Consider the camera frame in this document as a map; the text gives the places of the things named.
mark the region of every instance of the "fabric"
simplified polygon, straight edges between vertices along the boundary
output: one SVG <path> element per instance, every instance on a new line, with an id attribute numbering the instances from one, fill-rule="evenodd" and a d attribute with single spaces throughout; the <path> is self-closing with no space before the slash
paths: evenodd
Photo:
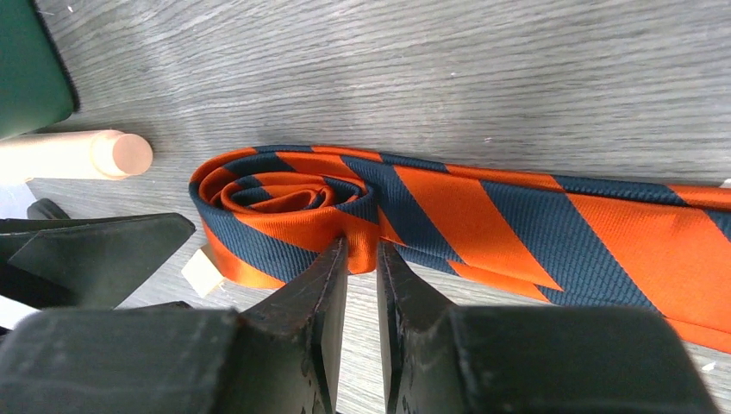
<path id="1" fill-rule="evenodd" d="M 345 147 L 246 148 L 191 197 L 222 274 L 276 288 L 335 238 L 561 305 L 632 305 L 731 352 L 731 190 L 507 172 Z"/>

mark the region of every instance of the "gray wood grain surface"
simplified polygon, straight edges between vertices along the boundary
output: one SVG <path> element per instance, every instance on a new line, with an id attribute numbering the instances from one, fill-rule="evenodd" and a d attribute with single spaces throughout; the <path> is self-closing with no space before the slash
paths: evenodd
<path id="1" fill-rule="evenodd" d="M 74 217 L 179 211 L 193 170 L 263 143 L 330 143 L 475 166 L 718 184 L 731 177 L 727 0 L 37 0 L 78 89 L 55 131 L 121 129 L 156 159 L 121 182 L 36 180 Z M 199 299 L 180 269 L 125 305 Z M 530 303 L 423 267 L 463 304 Z M 372 275 L 352 277 L 338 409 L 383 412 Z M 731 412 L 731 357 L 689 345 Z"/>

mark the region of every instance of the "orange and navy striped tie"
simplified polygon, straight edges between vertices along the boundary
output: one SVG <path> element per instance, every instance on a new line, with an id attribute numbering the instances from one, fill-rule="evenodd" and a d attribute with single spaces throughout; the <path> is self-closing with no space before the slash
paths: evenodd
<path id="1" fill-rule="evenodd" d="M 245 148 L 190 193 L 224 276 L 276 288 L 336 237 L 352 273 L 379 238 L 415 263 L 562 305 L 661 313 L 731 352 L 731 191 L 455 166 L 344 147 Z"/>

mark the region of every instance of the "striped necktie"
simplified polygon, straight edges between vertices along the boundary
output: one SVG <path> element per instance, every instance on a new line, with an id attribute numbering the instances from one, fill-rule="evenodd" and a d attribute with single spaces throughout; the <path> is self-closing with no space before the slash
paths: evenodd
<path id="1" fill-rule="evenodd" d="M 219 155 L 190 194 L 222 274 L 276 288 L 335 238 L 560 305 L 659 312 L 731 352 L 731 191 L 455 166 L 345 147 Z"/>

